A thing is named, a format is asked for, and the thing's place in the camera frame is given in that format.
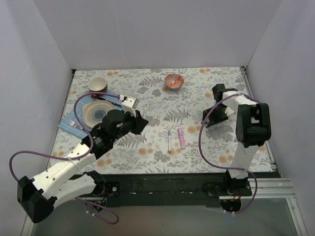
floral tablecloth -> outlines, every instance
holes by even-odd
[[[164,84],[170,73],[180,74],[185,83],[180,90],[171,91]],[[225,84],[247,93],[238,67],[180,68],[180,69],[133,69],[76,71],[67,98],[64,116],[73,109],[77,98],[88,92],[88,81],[103,76],[108,88],[118,94],[137,97],[137,109],[143,113],[149,125],[141,135],[128,134],[114,144],[114,148],[88,165],[82,172],[96,170],[101,174],[147,174],[147,173],[210,173],[224,172],[209,166],[198,150],[198,134],[202,111],[213,106],[211,88]],[[202,135],[202,149],[212,163],[229,166],[237,147],[235,138],[236,115],[208,129]],[[182,127],[186,149],[181,150],[177,128]],[[172,132],[172,152],[168,153],[167,131]],[[80,142],[80,139],[58,130],[53,155],[64,157]],[[261,147],[254,157],[251,170],[269,172],[269,153]],[[48,167],[58,160],[50,159]]]

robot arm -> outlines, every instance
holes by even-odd
[[[231,95],[239,94],[234,88],[225,88],[218,84],[212,89],[216,102]],[[234,96],[223,101],[209,116],[207,127],[228,119],[225,114],[229,107],[237,112],[236,138],[237,149],[230,167],[248,169],[258,148],[271,137],[269,107],[265,103],[254,102],[244,96]],[[203,120],[210,109],[203,111]],[[240,170],[228,170],[228,179],[232,185],[244,185],[248,173]]]
[[[126,98],[123,111],[111,110],[90,132],[94,140],[92,151],[83,158],[71,160],[86,153],[91,141],[88,136],[61,161],[46,171],[29,179],[24,176],[18,181],[18,202],[34,223],[48,217],[58,205],[83,194],[99,196],[104,192],[105,180],[96,171],[84,173],[76,180],[69,180],[83,167],[95,162],[113,148],[113,144],[129,132],[140,134],[149,123],[135,110],[137,99]]]

orange patterned bowl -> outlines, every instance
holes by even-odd
[[[164,83],[169,89],[179,89],[184,84],[184,78],[178,74],[170,74],[165,77]]]

white pen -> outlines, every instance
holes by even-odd
[[[167,138],[168,138],[168,152],[171,153],[172,150],[171,150],[171,131],[170,130],[168,131]]]

gray wall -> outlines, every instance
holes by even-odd
[[[248,66],[254,96],[270,106],[271,148],[315,235],[315,1],[283,0]]]
[[[281,0],[34,0],[72,69],[247,65]]]
[[[18,236],[26,214],[16,200],[9,158],[20,150],[50,153],[71,71],[32,0],[0,0],[0,235]],[[18,177],[48,159],[19,155]]]
[[[243,205],[248,202],[248,199],[242,200]],[[220,208],[205,206],[122,206],[113,210],[120,218],[117,225],[106,224],[86,214],[82,202],[68,201],[57,207],[49,218],[36,224],[32,236],[297,235],[285,199],[256,199],[248,210],[235,217],[223,214]],[[100,214],[115,220],[105,210]]]

